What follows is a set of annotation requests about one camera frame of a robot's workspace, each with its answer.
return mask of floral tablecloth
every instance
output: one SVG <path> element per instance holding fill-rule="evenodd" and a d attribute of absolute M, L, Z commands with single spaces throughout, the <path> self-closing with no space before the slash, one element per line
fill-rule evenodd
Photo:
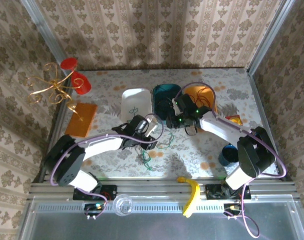
<path fill-rule="evenodd" d="M 170 69 L 170 70 L 113 70 L 85 71 L 92 85 L 85 95 L 73 92 L 72 97 L 81 103 L 98 106 L 89 136 L 99 135 L 120 125 L 121 98 L 126 89 L 146 88 L 151 92 L 159 84 L 178 84 L 202 81 L 213 86 L 217 95 L 217 107 L 223 116 L 239 114 L 245 126 L 261 125 L 260 115 L 252 94 L 248 76 L 244 69 Z M 61 135 L 71 119 L 72 112 L 64 117 Z M 218 155 L 227 142 L 209 132 L 188 136 L 184 129 L 166 128 L 159 141 L 165 147 L 170 132 L 174 140 L 170 147 L 148 151 L 151 160 L 148 170 L 142 164 L 139 147 L 105 152 L 83 162 L 82 170 L 97 177 L 224 177 L 236 167 L 225 168 L 218 162 Z M 152 135 L 157 137 L 160 127 Z M 276 173 L 275 165 L 266 173 Z"/>

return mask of clear glass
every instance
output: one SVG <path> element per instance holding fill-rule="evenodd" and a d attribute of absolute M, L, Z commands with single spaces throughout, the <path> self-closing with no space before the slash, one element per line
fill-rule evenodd
<path fill-rule="evenodd" d="M 117 196 L 113 201 L 113 210 L 118 216 L 127 216 L 132 213 L 133 200 L 126 194 Z"/>

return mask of yellow banana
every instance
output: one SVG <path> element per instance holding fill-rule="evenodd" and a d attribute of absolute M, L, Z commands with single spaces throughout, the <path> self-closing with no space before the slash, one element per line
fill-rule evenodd
<path fill-rule="evenodd" d="M 177 178 L 179 183 L 189 183 L 192 187 L 191 197 L 183 208 L 183 215 L 189 218 L 195 211 L 197 204 L 200 201 L 201 190 L 198 183 L 192 179 L 186 179 L 183 176 Z"/>

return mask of patterned wallpaper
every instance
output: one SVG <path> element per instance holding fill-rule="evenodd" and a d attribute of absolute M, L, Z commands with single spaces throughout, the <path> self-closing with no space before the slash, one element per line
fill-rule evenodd
<path fill-rule="evenodd" d="M 254 79 L 304 207 L 304 0 L 295 1 Z"/>
<path fill-rule="evenodd" d="M 0 0 L 0 240 L 15 239 L 55 111 L 46 98 L 27 103 L 28 94 L 44 85 L 28 87 L 25 79 L 52 60 L 21 3 Z"/>
<path fill-rule="evenodd" d="M 245 67 L 280 0 L 36 0 L 81 70 Z"/>

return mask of red cup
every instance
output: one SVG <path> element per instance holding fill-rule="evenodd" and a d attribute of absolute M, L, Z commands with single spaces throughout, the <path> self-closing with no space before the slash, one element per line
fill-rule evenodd
<path fill-rule="evenodd" d="M 73 74 L 71 76 L 71 82 L 72 82 L 72 86 L 74 88 L 76 88 L 75 91 L 79 95 L 83 95 L 83 94 L 88 93 L 92 88 L 90 82 L 87 80 L 87 77 L 85 77 L 83 74 L 80 74 L 77 71 L 73 72 Z"/>
<path fill-rule="evenodd" d="M 64 70 L 73 70 L 77 66 L 77 59 L 70 57 L 61 62 L 61 68 Z"/>

